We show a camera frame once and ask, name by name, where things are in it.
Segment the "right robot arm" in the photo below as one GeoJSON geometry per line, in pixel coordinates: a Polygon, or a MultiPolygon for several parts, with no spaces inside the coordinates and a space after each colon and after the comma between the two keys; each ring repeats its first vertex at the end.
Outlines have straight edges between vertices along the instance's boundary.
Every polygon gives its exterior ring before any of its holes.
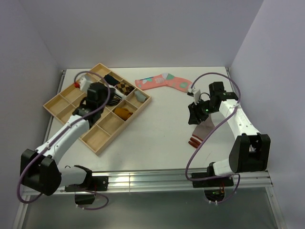
{"type": "Polygon", "coordinates": [[[195,182],[217,186],[229,175],[266,170],[271,139],[252,125],[239,105],[236,93],[227,92],[222,82],[214,82],[209,85],[209,100],[203,100],[201,91],[195,88],[188,89],[187,94],[194,98],[194,102],[188,105],[188,124],[196,126],[189,140],[190,145],[198,149],[204,139],[212,135],[217,125],[212,122],[211,116],[217,112],[224,116],[222,122],[229,125],[235,138],[228,158],[211,162],[203,175],[192,174],[195,182]]]}

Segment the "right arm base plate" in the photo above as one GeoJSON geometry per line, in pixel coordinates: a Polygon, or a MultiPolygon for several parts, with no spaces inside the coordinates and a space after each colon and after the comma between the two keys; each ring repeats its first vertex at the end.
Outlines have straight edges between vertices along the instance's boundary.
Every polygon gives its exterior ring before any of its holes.
{"type": "MultiPolygon", "coordinates": [[[[193,179],[199,179],[199,178],[208,178],[209,175],[207,172],[198,172],[198,173],[192,173],[193,179]]],[[[202,181],[193,181],[193,187],[194,188],[200,188],[200,187],[232,187],[234,185],[233,179],[228,177],[221,177],[221,178],[215,178],[215,179],[208,179],[208,180],[202,180],[202,181]]]]}

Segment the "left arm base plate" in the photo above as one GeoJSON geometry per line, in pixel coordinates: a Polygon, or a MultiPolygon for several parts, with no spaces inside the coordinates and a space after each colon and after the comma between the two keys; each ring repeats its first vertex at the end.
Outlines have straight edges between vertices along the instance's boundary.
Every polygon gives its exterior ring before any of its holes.
{"type": "Polygon", "coordinates": [[[90,183],[86,187],[80,187],[78,185],[69,185],[64,188],[66,192],[76,191],[106,191],[108,188],[109,177],[108,176],[93,176],[90,183]]]}

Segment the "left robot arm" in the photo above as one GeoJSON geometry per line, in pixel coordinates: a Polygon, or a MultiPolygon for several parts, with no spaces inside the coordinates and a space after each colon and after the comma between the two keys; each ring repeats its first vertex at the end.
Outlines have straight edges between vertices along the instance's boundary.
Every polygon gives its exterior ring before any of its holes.
{"type": "Polygon", "coordinates": [[[93,184],[90,169],[76,165],[60,170],[58,164],[74,142],[100,119],[112,97],[113,92],[108,84],[90,84],[85,103],[73,111],[67,123],[36,150],[27,149],[22,153],[18,186],[24,185],[47,196],[63,186],[90,189],[93,184]]]}

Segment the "taupe sock with red stripes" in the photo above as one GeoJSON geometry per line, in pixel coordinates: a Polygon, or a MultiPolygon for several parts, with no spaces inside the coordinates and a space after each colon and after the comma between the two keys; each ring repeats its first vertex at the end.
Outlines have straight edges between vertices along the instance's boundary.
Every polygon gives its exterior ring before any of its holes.
{"type": "Polygon", "coordinates": [[[214,128],[215,126],[212,122],[212,118],[209,116],[205,121],[196,126],[188,141],[188,144],[194,148],[198,148],[198,146],[214,128]]]}

